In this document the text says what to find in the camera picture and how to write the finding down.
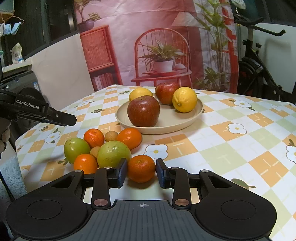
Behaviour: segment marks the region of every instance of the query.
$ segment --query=lampshade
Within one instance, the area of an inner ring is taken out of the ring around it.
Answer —
[[[198,25],[198,21],[189,12],[179,12],[172,23],[172,26],[184,27],[196,27]]]

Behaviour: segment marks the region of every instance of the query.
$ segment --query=plate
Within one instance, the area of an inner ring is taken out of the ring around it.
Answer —
[[[185,69],[179,69],[179,70],[173,70],[172,72],[163,72],[163,73],[157,73],[155,70],[150,71],[150,72],[144,72],[142,74],[148,74],[151,75],[152,77],[166,77],[166,76],[173,76],[173,75],[178,75],[187,72],[187,68]]]
[[[173,106],[160,104],[160,114],[156,125],[154,127],[137,127],[128,118],[128,104],[129,102],[126,102],[120,106],[115,117],[123,127],[136,128],[142,134],[165,134],[179,131],[195,122],[203,110],[203,102],[200,99],[197,100],[195,108],[188,113],[181,113]]]

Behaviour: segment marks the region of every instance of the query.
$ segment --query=floral tablecloth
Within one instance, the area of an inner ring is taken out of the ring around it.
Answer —
[[[83,138],[85,131],[99,128],[104,134],[120,132],[115,112],[128,101],[136,87],[113,85],[93,93],[62,111],[77,117],[74,126],[40,123],[17,141],[17,157],[28,191],[70,172],[63,145],[71,137]],[[147,87],[154,92],[154,87]],[[163,158],[168,167],[189,173],[213,172],[268,199],[277,210],[270,238],[296,238],[296,107],[285,102],[263,100],[230,93],[196,90],[204,102],[200,118],[174,133],[143,135],[133,156],[146,154]],[[126,180],[121,189],[110,189],[111,199],[162,199],[155,178],[146,188]],[[193,202],[198,202],[192,189]]]

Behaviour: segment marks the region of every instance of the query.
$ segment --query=purple plant pot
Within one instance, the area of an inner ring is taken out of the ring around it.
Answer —
[[[79,23],[78,24],[79,32],[83,33],[85,31],[91,30],[94,27],[94,23],[95,23],[95,20],[92,18],[89,18],[83,21],[82,23]]]

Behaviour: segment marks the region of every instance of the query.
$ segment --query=beige plate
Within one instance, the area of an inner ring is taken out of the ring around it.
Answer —
[[[188,113],[180,113],[173,106],[160,105],[160,114],[154,127],[133,126],[128,118],[127,108],[129,102],[124,103],[116,112],[116,119],[125,127],[138,129],[142,134],[165,134],[178,131],[190,126],[202,113],[203,103],[198,99],[195,108]]]

